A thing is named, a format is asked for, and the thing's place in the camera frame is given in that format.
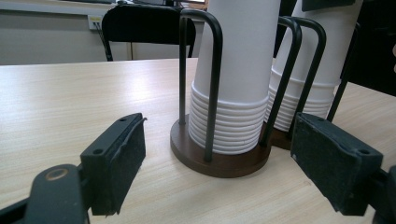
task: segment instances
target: table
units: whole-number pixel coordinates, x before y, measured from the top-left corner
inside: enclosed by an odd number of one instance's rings
[[[187,94],[197,59],[187,62]],[[178,119],[178,60],[0,66],[0,208],[28,196],[51,166],[79,154],[116,119],[141,112],[147,157],[119,216],[92,223],[371,223],[335,213],[287,150],[258,172],[201,175],[170,148]],[[348,84],[334,123],[396,164],[396,98]]]

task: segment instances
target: light wood tabletop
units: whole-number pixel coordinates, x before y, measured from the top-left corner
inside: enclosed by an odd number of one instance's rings
[[[188,96],[196,63],[188,59]],[[372,221],[371,207],[364,217],[334,212],[281,148],[272,148],[258,172],[239,178],[201,175],[182,164],[170,148],[178,60],[0,66],[0,208],[26,198],[41,171],[80,164],[80,153],[108,126],[139,112],[148,118],[147,157],[120,214],[92,223]],[[396,164],[396,98],[348,84],[333,123],[382,152],[384,170]]]

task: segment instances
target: chair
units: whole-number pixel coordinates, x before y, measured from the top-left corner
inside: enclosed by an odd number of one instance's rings
[[[119,5],[102,20],[106,58],[113,61],[109,41],[179,45],[179,16],[182,8],[152,5]],[[188,57],[195,43],[195,25],[187,21]]]

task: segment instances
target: chair backrest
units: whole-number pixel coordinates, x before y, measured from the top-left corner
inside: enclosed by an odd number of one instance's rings
[[[102,32],[108,61],[113,61],[109,41],[151,44],[179,44],[179,7],[120,5],[111,8],[102,20]],[[188,56],[195,43],[195,25],[187,21]]]

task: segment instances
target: black metal rod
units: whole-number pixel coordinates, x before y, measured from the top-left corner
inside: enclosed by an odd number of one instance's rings
[[[187,36],[187,18],[180,18],[179,21],[179,120],[178,124],[186,124],[186,36]]]
[[[205,161],[212,161],[213,142],[215,137],[216,112],[219,98],[219,80],[223,35],[218,20],[210,13],[202,10],[185,8],[180,12],[180,18],[190,18],[206,22],[213,35],[212,69],[210,78],[209,108],[207,115]]]
[[[326,120],[328,120],[329,122],[332,122],[332,120],[334,119],[335,112],[337,111],[337,108],[340,105],[341,98],[343,97],[344,90],[347,87],[347,83],[351,75],[351,72],[349,70],[351,68],[350,66],[351,62],[355,57],[355,50],[356,50],[356,46],[358,45],[358,36],[359,36],[360,28],[361,26],[357,23],[355,26],[355,38],[352,39],[353,43],[351,45],[349,54],[347,55],[343,71],[341,73],[341,83],[338,86],[337,93],[334,96],[334,100],[332,100],[332,107],[330,107],[329,114],[327,115],[326,118]]]
[[[279,86],[276,91],[276,97],[271,108],[270,116],[260,141],[262,147],[268,145],[271,132],[274,129],[277,112],[279,111],[280,104],[282,103],[283,96],[285,95],[286,88],[288,87],[291,72],[297,59],[298,52],[301,46],[302,32],[300,25],[285,17],[279,17],[278,24],[286,26],[291,29],[292,39],[288,59],[286,60],[285,69],[283,70],[282,78],[280,79]]]
[[[304,110],[306,99],[308,98],[309,92],[311,91],[311,87],[312,84],[314,83],[315,75],[317,74],[321,58],[324,49],[326,47],[326,32],[324,31],[323,27],[315,21],[311,21],[305,18],[298,18],[298,17],[288,17],[288,18],[296,21],[300,26],[305,26],[314,30],[318,35],[317,49],[315,50],[315,54],[312,59],[311,66],[309,67],[308,75],[306,76],[305,84],[300,95],[300,100],[297,104],[296,110],[293,115],[293,119],[291,121],[291,125],[289,127],[288,137],[291,138],[295,123],[294,118],[296,117],[297,113],[303,112]]]

